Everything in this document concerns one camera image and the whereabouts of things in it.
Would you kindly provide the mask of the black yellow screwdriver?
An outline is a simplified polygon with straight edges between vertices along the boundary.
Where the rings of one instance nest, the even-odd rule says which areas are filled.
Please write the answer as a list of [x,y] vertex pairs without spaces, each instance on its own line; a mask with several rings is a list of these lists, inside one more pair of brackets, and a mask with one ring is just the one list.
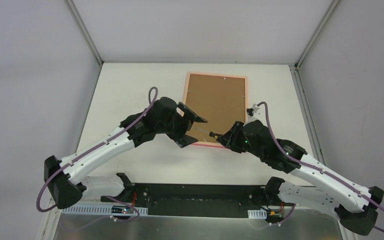
[[198,130],[198,131],[200,131],[202,133],[205,133],[206,135],[208,135],[209,137],[214,138],[214,139],[218,139],[218,138],[220,138],[223,135],[223,134],[220,134],[220,133],[215,133],[213,131],[204,130],[204,129],[201,129],[201,128],[198,128],[198,127],[193,127],[193,129]]

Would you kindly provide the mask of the pink wooden photo frame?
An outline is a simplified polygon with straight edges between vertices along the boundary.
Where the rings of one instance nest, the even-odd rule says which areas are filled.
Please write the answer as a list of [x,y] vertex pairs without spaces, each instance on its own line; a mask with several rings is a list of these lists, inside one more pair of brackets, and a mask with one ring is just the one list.
[[236,121],[248,118],[248,78],[229,74],[188,72],[182,101],[207,123],[194,123],[188,133],[195,146],[221,148],[209,132],[225,134]]

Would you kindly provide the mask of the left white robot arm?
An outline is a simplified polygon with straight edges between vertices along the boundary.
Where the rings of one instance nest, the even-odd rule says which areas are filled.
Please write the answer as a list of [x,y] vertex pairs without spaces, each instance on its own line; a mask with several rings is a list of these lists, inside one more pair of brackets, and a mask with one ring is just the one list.
[[72,155],[44,161],[44,187],[58,209],[66,209],[87,197],[109,195],[120,202],[132,198],[133,189],[120,177],[92,177],[89,174],[114,157],[165,134],[180,148],[198,142],[187,132],[194,123],[207,123],[182,102],[169,97],[154,100],[142,112],[128,116],[106,137]]

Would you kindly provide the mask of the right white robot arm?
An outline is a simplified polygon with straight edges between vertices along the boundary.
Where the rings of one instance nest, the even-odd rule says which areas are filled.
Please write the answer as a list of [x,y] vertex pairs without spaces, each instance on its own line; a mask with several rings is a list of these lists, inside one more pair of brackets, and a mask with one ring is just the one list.
[[300,187],[280,177],[271,177],[263,189],[264,200],[270,205],[280,201],[302,205],[338,220],[349,231],[367,236],[375,227],[384,191],[364,187],[339,176],[328,175],[329,168],[287,139],[273,139],[268,127],[259,120],[236,121],[225,134],[211,132],[225,148],[236,153],[250,153],[274,170],[291,174],[310,183]]

